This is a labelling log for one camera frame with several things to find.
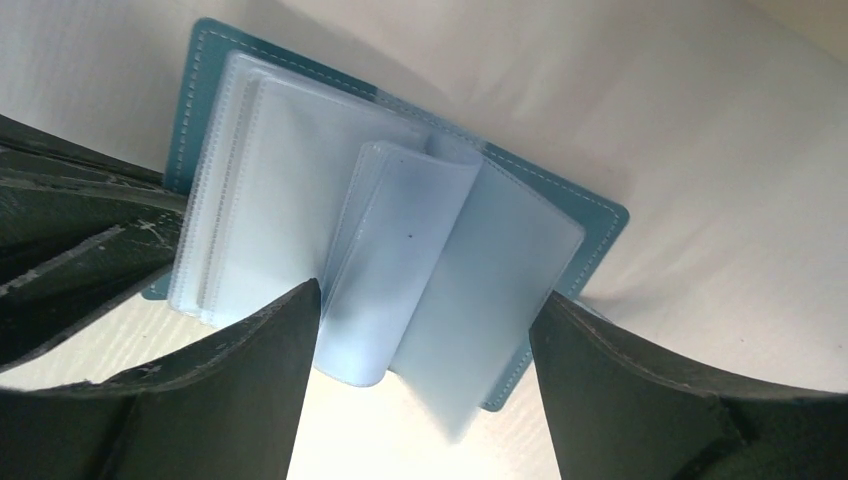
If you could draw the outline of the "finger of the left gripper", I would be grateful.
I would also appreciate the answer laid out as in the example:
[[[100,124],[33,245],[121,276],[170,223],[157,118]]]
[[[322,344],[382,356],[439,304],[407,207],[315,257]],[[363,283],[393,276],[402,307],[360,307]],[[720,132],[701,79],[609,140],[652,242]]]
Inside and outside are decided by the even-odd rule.
[[[38,263],[97,234],[170,263],[187,207],[162,174],[1,119],[1,262]]]
[[[1,369],[46,354],[166,273],[180,226],[138,218],[27,249],[34,262],[1,284]]]

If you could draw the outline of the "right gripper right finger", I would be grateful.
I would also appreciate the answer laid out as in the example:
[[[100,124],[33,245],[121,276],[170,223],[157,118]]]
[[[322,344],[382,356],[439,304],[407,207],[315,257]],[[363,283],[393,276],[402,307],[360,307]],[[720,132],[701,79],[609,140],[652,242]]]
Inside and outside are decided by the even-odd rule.
[[[564,479],[843,479],[847,398],[730,373],[560,294],[530,341]]]

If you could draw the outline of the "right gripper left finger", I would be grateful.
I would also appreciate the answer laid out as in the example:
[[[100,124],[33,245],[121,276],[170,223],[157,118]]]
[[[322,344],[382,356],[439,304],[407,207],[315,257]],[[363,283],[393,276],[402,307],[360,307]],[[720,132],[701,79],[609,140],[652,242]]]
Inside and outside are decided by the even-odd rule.
[[[5,479],[283,479],[316,344],[308,280],[99,383],[1,393]]]

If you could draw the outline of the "blue leather card holder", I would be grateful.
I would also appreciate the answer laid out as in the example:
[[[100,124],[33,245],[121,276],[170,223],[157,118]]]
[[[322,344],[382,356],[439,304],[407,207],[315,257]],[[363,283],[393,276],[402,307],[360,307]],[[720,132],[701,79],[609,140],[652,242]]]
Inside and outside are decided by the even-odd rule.
[[[627,209],[417,106],[211,18],[193,27],[166,189],[188,196],[169,305],[224,328],[316,279],[313,366],[399,376],[444,435],[500,410],[553,293]]]

